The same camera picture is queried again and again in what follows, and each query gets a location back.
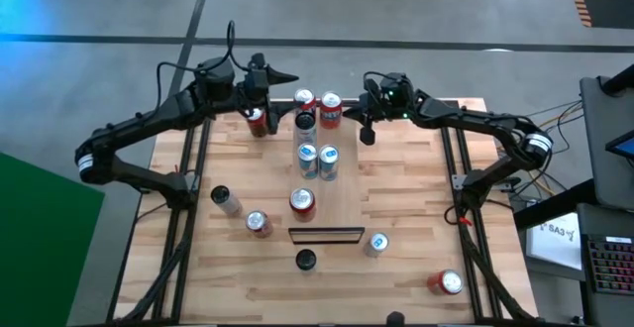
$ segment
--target wooden table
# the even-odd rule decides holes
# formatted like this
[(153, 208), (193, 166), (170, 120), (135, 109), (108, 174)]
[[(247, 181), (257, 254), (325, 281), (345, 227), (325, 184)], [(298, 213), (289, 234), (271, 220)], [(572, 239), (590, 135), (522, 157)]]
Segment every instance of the wooden table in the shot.
[[(459, 101), (485, 110), (482, 99)], [(433, 295), (425, 286), (429, 274), (443, 269), (465, 278), (458, 230), (443, 220), (453, 201), (440, 131), (422, 130), (408, 121), (377, 123), (376, 144), (367, 147), (358, 141), (358, 125), (352, 121), (345, 121), (340, 134), (320, 130), (320, 145), (340, 140), (342, 150), (340, 177), (320, 182), (306, 181), (295, 172), (291, 121), (285, 117), (279, 133), (263, 139), (253, 138), (238, 114), (220, 116), (213, 123), (181, 322), (384, 323), (392, 311), (404, 313), (408, 323), (472, 322), (467, 286), (453, 296)], [(491, 137), (466, 135), (474, 168), (497, 159)], [(183, 141), (182, 132), (159, 135), (152, 169), (173, 170)], [(458, 145), (453, 147), (459, 158)], [(194, 149), (191, 166), (196, 154)], [(242, 217), (227, 218), (212, 203), (210, 191), (217, 184), (237, 194), (245, 207)], [(293, 245), (286, 231), (304, 226), (293, 219), (288, 206), (290, 191), (303, 185), (316, 192), (318, 204), (317, 218), (306, 225), (361, 225), (367, 230), (358, 245), (308, 246), (318, 260), (310, 274), (301, 273), (294, 263), (306, 246)], [(501, 193), (491, 193), (491, 198), (506, 199)], [(148, 195), (141, 212), (162, 202), (159, 195)], [(253, 209), (270, 217), (274, 233), (268, 239), (256, 239), (246, 230), (244, 216)], [(137, 224), (116, 316), (130, 311), (155, 279), (168, 216), (163, 209)], [(511, 211), (485, 204), (482, 216), (496, 273), (523, 308), (537, 315)], [(362, 251), (374, 232), (390, 239), (377, 259)], [(477, 275), (485, 315), (490, 316), (484, 279)], [(171, 306), (174, 280), (175, 273), (164, 313)]]

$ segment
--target gray floor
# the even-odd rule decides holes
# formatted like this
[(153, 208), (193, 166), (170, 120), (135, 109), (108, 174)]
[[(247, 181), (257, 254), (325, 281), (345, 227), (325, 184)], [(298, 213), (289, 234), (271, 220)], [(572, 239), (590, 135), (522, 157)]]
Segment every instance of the gray floor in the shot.
[[(195, 1), (0, 0), (0, 33), (184, 37)], [(224, 37), (230, 19), (238, 37), (259, 39), (546, 45), (631, 45), (634, 40), (634, 31), (583, 27), (573, 0), (207, 0), (197, 36)], [(194, 47), (189, 63), (224, 50)], [(78, 180), (72, 162), (77, 145), (107, 122), (152, 109), (155, 65), (176, 61), (180, 51), (178, 45), (0, 43), (0, 120), (6, 123), (0, 128), (0, 151)], [(355, 96), (362, 91), (364, 71), (398, 70), (434, 96), (484, 97), (489, 109), (517, 114), (575, 100), (582, 77), (612, 74), (634, 61), (631, 54), (314, 48), (237, 48), (235, 53), (247, 62), (257, 51), (274, 68), (301, 77), (273, 89), (274, 97), (288, 97), (299, 85)], [(163, 97), (171, 76), (170, 70), (163, 73)], [(583, 122), (566, 127), (565, 134), (573, 148), (555, 156), (549, 172), (570, 186), (590, 177), (590, 167)], [(153, 144), (134, 145), (122, 157), (148, 165)], [(139, 199), (124, 185), (99, 188), (107, 199), (69, 325), (105, 318), (128, 239), (121, 232), (131, 227)], [(536, 272), (530, 277), (547, 320), (565, 322), (581, 313), (575, 281)]]

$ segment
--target soda can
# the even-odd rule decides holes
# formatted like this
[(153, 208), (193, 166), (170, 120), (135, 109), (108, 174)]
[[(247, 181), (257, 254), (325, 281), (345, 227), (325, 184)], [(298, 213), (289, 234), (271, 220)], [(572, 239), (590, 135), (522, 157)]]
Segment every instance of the soda can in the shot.
[(290, 209), (295, 214), (295, 219), (300, 222), (309, 222), (315, 217), (317, 211), (315, 195), (308, 188), (298, 188), (290, 193), (288, 199)]
[(434, 294), (457, 294), (463, 290), (463, 279), (453, 270), (443, 270), (427, 278), (427, 287)]
[(334, 145), (325, 145), (319, 151), (319, 176), (325, 180), (337, 178), (339, 150)]
[(325, 92), (321, 96), (320, 121), (324, 129), (335, 129), (339, 127), (342, 116), (342, 100), (335, 92)]
[(254, 109), (254, 114), (247, 119), (247, 124), (249, 124), (251, 135), (256, 138), (262, 138), (268, 134), (268, 128), (266, 127), (266, 112), (262, 109)]
[(227, 186), (214, 187), (211, 190), (211, 200), (227, 215), (235, 216), (242, 212), (242, 204)]
[(296, 102), (302, 103), (299, 108), (295, 109), (295, 115), (301, 112), (309, 112), (313, 115), (317, 112), (317, 98), (315, 94), (308, 88), (299, 88), (293, 97)]
[(317, 149), (314, 146), (310, 144), (300, 145), (297, 149), (297, 159), (302, 177), (307, 179), (317, 177)]
[(387, 236), (383, 233), (374, 233), (371, 238), (366, 243), (364, 247), (364, 252), (367, 256), (371, 258), (378, 257), (385, 249), (387, 249), (387, 245), (389, 241), (387, 240)]
[(303, 112), (295, 117), (295, 136), (297, 144), (315, 144), (317, 140), (317, 126), (315, 125), (315, 115)]
[(247, 229), (257, 238), (266, 238), (273, 233), (273, 226), (266, 213), (256, 210), (247, 215)]

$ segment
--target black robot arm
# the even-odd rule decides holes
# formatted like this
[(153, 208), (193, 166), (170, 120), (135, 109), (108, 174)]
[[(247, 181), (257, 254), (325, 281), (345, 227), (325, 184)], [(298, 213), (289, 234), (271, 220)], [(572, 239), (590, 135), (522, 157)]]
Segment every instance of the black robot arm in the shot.
[(280, 118), (296, 104), (270, 104), (268, 88), (298, 77), (275, 71), (265, 63), (263, 54), (254, 54), (243, 69), (245, 80), (234, 85), (235, 73), (227, 56), (209, 59), (192, 70), (194, 81), (165, 99), (157, 110), (95, 130), (75, 151), (81, 179), (93, 184), (120, 181), (137, 189), (157, 190), (168, 207), (188, 208), (193, 195), (182, 173), (162, 174), (124, 163), (116, 152), (166, 130), (194, 128), (218, 114), (238, 111), (248, 117), (255, 108), (264, 109), (268, 132), (275, 134)]
[[(380, 85), (370, 74), (383, 77)], [(522, 116), (493, 114), (451, 107), (434, 99), (420, 89), (414, 90), (411, 81), (402, 73), (364, 75), (364, 89), (359, 105), (348, 109), (344, 116), (360, 122), (361, 141), (374, 143), (372, 123), (381, 120), (409, 119), (424, 129), (457, 128), (493, 135), (502, 143), (506, 156), (485, 169), (470, 171), (458, 193), (456, 205), (459, 216), (470, 209), (480, 209), (491, 188), (520, 169), (532, 170), (548, 164), (553, 142), (530, 119)], [(533, 319), (508, 293), (492, 268), (481, 256), (464, 224), (459, 224), (466, 253), (473, 259), (508, 312), (515, 319)]]

